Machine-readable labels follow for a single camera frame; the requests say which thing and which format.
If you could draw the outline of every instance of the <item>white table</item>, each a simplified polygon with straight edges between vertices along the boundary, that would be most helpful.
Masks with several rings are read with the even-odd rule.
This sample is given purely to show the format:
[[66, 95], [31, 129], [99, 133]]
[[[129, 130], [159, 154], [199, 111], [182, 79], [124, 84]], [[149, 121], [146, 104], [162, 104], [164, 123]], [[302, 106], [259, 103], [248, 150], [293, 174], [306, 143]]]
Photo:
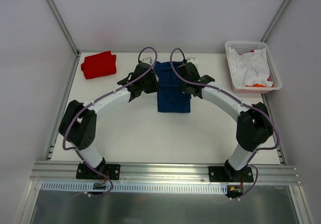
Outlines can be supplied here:
[[[82, 53], [76, 70], [68, 102], [90, 100], [125, 78], [137, 65], [138, 53], [117, 55], [115, 75], [86, 80], [80, 65], [94, 53]], [[152, 53], [142, 54], [142, 58]], [[158, 61], [168, 61], [169, 53], [160, 53]], [[196, 57], [200, 75], [209, 75], [231, 91], [225, 54], [186, 54]], [[174, 55], [181, 61], [180, 54]], [[260, 94], [236, 94], [251, 103], [262, 101]], [[236, 141], [236, 123], [215, 105], [197, 97], [191, 99], [191, 113], [170, 114], [157, 112], [156, 93], [143, 93], [130, 103], [106, 114], [97, 123], [94, 144], [110, 162], [152, 163], [224, 163], [233, 153]], [[57, 137], [52, 160], [78, 161], [74, 151], [62, 149], [63, 137]], [[263, 146], [274, 145], [271, 137]], [[254, 164], [279, 164], [276, 150], [262, 151], [252, 160]]]

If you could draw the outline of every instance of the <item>robotic arm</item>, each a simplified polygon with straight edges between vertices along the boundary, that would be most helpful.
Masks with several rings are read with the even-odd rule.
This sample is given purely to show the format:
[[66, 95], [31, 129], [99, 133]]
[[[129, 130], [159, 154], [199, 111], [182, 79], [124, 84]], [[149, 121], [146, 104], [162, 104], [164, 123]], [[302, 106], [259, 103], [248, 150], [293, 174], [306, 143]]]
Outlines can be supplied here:
[[[134, 79], [138, 78], [150, 67], [145, 62], [140, 62], [133, 73], [130, 73], [127, 78], [119, 81], [117, 84], [124, 86]], [[220, 85], [210, 76], [205, 75], [200, 77], [195, 65], [187, 62], [178, 67], [180, 76], [190, 82], [203, 83], [209, 86], [215, 86], [221, 89]], [[108, 111], [121, 103], [130, 102], [136, 97], [139, 97], [144, 91], [145, 93], [157, 92], [159, 85], [156, 80], [154, 71], [150, 71], [139, 81], [127, 86], [126, 88], [115, 92], [114, 94], [101, 99], [94, 105], [85, 110], [81, 115], [81, 121], [76, 121], [67, 137], [67, 141], [71, 142], [82, 157], [100, 173], [105, 173], [106, 164], [104, 158], [99, 154], [95, 145], [92, 142], [95, 138], [96, 122]], [[236, 139], [238, 145], [232, 156], [226, 160], [223, 173], [219, 177], [222, 182], [240, 182], [240, 173], [246, 168], [249, 159], [255, 149], [273, 134], [273, 128], [270, 123], [260, 113], [249, 109], [233, 98], [227, 96], [222, 91], [217, 91], [210, 87], [195, 86], [183, 82], [182, 90], [184, 93], [189, 93], [201, 99], [207, 100], [220, 109], [225, 111], [237, 122]], [[65, 136], [66, 129], [70, 125], [73, 117], [88, 103], [80, 103], [76, 100], [68, 104], [62, 122], [59, 126], [59, 133]], [[267, 114], [267, 108], [264, 104], [258, 103], [254, 105], [256, 108], [264, 111]], [[100, 176], [93, 176], [95, 179], [101, 179]]]

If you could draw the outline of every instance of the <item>basket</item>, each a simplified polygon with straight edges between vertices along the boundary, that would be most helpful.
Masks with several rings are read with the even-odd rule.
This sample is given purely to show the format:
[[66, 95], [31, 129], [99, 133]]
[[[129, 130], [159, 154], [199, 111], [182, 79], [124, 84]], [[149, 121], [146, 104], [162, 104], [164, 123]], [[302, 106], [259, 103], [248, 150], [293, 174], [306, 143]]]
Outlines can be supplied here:
[[[233, 79], [232, 67], [229, 59], [229, 55], [227, 54], [227, 49], [231, 47], [235, 49], [238, 54], [243, 54], [247, 52], [251, 52], [256, 49], [266, 49], [266, 59], [267, 65], [270, 69], [270, 80], [273, 82], [273, 87], [240, 87], [237, 85]], [[282, 82], [280, 79], [280, 75], [277, 72], [270, 48], [264, 42], [254, 42], [254, 41], [227, 41], [225, 43], [225, 51], [227, 55], [227, 61], [229, 64], [230, 75], [232, 80], [232, 89], [233, 92], [251, 92], [251, 93], [267, 93], [271, 90], [279, 90], [282, 88]]]

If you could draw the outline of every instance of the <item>gray floor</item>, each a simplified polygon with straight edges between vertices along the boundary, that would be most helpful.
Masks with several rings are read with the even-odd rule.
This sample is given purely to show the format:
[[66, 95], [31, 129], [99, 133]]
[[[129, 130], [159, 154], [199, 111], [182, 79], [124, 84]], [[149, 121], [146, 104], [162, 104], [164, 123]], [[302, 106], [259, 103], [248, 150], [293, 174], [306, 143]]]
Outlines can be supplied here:
[[225, 196], [161, 193], [81, 194], [68, 201], [75, 194], [41, 191], [31, 223], [298, 223], [288, 187], [256, 186], [240, 201], [224, 204]]

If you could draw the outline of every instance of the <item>blue cloth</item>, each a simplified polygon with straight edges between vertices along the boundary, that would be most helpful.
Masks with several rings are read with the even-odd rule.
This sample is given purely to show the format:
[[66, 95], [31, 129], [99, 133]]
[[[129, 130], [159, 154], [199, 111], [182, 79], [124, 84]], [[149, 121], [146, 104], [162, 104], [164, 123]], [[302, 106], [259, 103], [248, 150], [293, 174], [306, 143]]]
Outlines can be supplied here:
[[[177, 69], [182, 62], [173, 62]], [[191, 95], [182, 93], [182, 81], [175, 75], [170, 62], [155, 65], [160, 90], [157, 92], [157, 109], [162, 113], [190, 113]]]

